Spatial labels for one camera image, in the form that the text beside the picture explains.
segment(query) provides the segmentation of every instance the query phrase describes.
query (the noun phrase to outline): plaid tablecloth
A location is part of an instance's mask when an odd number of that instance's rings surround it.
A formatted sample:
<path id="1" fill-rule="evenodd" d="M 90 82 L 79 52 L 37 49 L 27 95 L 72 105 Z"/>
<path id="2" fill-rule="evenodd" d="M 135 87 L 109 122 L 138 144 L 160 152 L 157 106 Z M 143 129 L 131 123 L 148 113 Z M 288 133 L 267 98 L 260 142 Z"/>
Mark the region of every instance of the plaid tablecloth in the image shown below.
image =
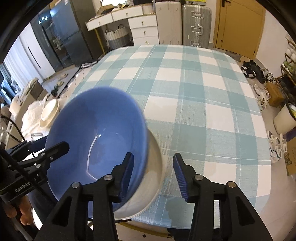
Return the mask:
<path id="1" fill-rule="evenodd" d="M 181 197 L 172 163 L 176 152 L 211 181 L 236 182 L 260 213 L 271 187 L 269 146 L 253 91 L 235 60 L 189 46 L 120 48 L 92 68 L 71 98 L 102 85 L 138 102 L 166 161 L 160 194 L 135 220 L 190 228 L 194 204 Z"/>

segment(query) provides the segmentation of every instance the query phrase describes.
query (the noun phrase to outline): yellow door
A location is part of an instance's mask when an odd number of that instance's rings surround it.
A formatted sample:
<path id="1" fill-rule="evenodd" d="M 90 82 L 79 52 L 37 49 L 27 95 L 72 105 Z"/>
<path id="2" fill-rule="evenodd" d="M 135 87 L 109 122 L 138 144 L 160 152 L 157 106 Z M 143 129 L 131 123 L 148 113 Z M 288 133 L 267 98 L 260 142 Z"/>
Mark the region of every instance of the yellow door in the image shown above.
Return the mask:
<path id="1" fill-rule="evenodd" d="M 255 0 L 220 1 L 216 48 L 255 58 L 265 20 L 265 9 Z"/>

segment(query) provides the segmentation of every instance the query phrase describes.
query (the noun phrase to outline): blue bowl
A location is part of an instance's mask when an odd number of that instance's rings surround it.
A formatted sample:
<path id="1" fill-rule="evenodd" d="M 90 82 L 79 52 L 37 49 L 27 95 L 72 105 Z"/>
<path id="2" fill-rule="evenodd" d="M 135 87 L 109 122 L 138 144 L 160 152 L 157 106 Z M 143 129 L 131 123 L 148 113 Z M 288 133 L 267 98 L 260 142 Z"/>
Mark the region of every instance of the blue bowl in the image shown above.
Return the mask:
<path id="1" fill-rule="evenodd" d="M 59 200 L 73 182 L 93 183 L 121 164 L 126 153 L 134 155 L 134 168 L 123 206 L 135 193 L 144 176 L 148 133 L 137 103 L 125 92 L 94 88 L 72 99 L 54 121 L 45 148 L 66 141 L 68 154 L 51 163 L 48 183 Z M 89 205 L 92 216 L 92 205 Z"/>

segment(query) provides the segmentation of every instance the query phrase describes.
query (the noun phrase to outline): white curtain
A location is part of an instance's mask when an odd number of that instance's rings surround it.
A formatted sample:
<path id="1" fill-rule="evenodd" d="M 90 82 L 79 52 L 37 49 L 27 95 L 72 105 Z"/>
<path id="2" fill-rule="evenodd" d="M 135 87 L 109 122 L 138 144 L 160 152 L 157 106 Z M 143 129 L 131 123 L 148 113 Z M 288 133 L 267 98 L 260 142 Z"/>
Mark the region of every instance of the white curtain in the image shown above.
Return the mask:
<path id="1" fill-rule="evenodd" d="M 35 77 L 39 79 L 39 82 L 42 82 L 42 77 L 27 56 L 20 37 L 12 45 L 4 59 L 4 63 L 11 73 L 12 79 L 16 81 L 21 89 Z"/>

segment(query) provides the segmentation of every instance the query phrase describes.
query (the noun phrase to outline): silver bolt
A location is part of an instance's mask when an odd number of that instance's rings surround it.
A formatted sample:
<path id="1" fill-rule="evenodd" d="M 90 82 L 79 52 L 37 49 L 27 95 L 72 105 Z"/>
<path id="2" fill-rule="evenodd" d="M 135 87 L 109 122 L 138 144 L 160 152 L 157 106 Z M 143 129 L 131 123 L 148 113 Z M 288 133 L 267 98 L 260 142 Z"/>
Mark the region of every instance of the silver bolt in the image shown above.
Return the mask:
<path id="1" fill-rule="evenodd" d="M 73 188 L 78 188 L 79 186 L 80 186 L 80 183 L 79 182 L 74 182 L 71 185 L 71 187 L 73 187 Z"/>
<path id="2" fill-rule="evenodd" d="M 231 188 L 235 188 L 236 187 L 236 184 L 234 182 L 229 182 L 228 183 L 228 186 L 231 187 Z"/>
<path id="3" fill-rule="evenodd" d="M 201 181 L 202 179 L 203 179 L 203 175 L 201 175 L 201 174 L 197 174 L 197 175 L 195 175 L 195 177 L 194 177 L 196 180 L 198 180 L 198 181 Z"/>
<path id="4" fill-rule="evenodd" d="M 113 177 L 112 177 L 112 175 L 110 175 L 110 174 L 104 176 L 104 180 L 106 180 L 106 181 L 110 181 L 112 178 L 113 178 Z"/>

